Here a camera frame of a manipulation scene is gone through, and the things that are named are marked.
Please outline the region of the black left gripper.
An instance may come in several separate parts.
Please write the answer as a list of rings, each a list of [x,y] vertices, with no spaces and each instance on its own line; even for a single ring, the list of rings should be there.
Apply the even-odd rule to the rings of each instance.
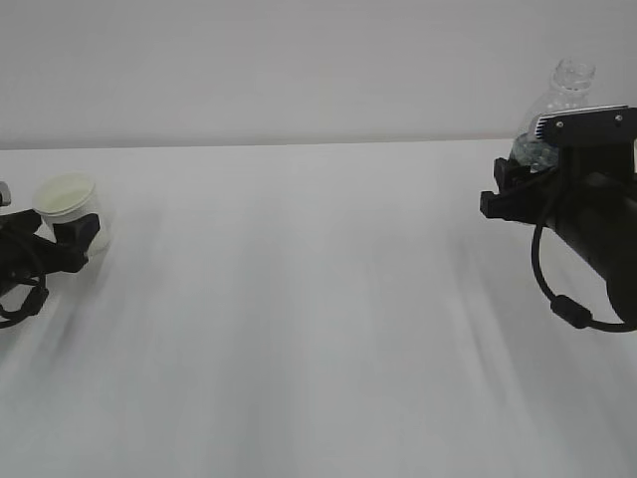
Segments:
[[[2,319],[27,319],[38,315],[49,297],[46,273],[78,273],[89,262],[88,250],[101,230],[95,213],[54,225],[55,240],[38,236],[41,216],[33,209],[1,215],[1,248],[18,248],[26,265],[16,262],[1,270],[1,280],[29,286],[19,309],[1,306]]]

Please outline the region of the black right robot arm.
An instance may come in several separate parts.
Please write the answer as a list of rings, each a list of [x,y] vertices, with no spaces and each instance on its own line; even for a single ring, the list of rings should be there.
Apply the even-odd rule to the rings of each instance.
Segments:
[[[636,172],[631,144],[567,147],[556,166],[533,172],[510,158],[494,162],[496,192],[484,191],[489,219],[532,226],[531,269],[552,312],[576,329],[630,333],[636,329]],[[603,279],[618,320],[594,319],[555,292],[540,266],[540,241],[552,230]]]

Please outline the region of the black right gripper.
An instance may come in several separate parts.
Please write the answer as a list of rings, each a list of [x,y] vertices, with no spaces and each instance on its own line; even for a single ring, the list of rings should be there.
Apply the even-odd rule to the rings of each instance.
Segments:
[[[514,159],[494,161],[497,191],[484,191],[489,219],[552,229],[634,229],[633,144],[560,147],[557,165],[532,171]]]

